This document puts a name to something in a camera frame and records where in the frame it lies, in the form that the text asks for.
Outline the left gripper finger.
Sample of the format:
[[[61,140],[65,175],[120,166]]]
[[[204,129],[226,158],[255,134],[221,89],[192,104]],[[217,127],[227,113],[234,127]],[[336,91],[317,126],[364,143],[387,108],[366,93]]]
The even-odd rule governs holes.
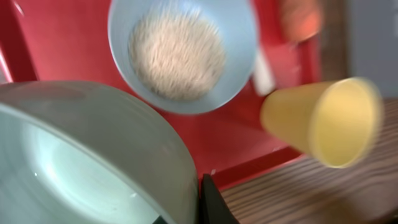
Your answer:
[[[204,174],[200,186],[201,224],[239,224],[229,210],[210,174]]]

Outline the mint green bowl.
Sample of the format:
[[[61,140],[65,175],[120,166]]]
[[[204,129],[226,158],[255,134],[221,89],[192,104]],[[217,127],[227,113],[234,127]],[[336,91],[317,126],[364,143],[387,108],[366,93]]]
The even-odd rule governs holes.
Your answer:
[[[124,91],[1,85],[2,223],[197,223],[197,181],[174,128]]]

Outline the yellow plastic cup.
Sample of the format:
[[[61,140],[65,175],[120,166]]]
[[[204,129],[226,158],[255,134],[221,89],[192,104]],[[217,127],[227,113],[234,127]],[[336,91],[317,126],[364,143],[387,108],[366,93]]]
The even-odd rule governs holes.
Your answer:
[[[347,78],[276,90],[263,102],[260,121],[266,131],[301,153],[342,169],[375,145],[383,108],[371,81]]]

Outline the white rice pile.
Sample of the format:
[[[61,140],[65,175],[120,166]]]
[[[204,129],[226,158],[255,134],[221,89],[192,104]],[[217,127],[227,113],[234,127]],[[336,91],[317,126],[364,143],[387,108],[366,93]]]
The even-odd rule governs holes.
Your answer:
[[[207,94],[226,63],[218,28],[194,14],[146,15],[132,30],[129,54],[141,82],[170,100]]]

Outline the light blue bowl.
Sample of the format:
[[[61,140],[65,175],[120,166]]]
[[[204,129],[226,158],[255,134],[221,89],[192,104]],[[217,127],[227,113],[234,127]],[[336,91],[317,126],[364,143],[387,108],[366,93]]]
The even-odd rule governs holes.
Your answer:
[[[223,74],[207,94],[193,101],[168,100],[149,90],[137,77],[129,55],[129,38],[137,22],[150,12],[167,6],[195,13],[218,28],[226,52]],[[232,100],[248,82],[254,68],[259,32],[252,4],[242,0],[111,1],[108,14],[108,39],[113,60],[129,87],[143,100],[177,114],[202,114]]]

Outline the orange carrot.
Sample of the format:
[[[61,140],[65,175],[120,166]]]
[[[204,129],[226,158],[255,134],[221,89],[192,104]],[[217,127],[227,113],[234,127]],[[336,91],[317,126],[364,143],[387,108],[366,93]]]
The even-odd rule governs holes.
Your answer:
[[[303,42],[317,35],[323,25],[319,0],[278,0],[280,25],[284,37]]]

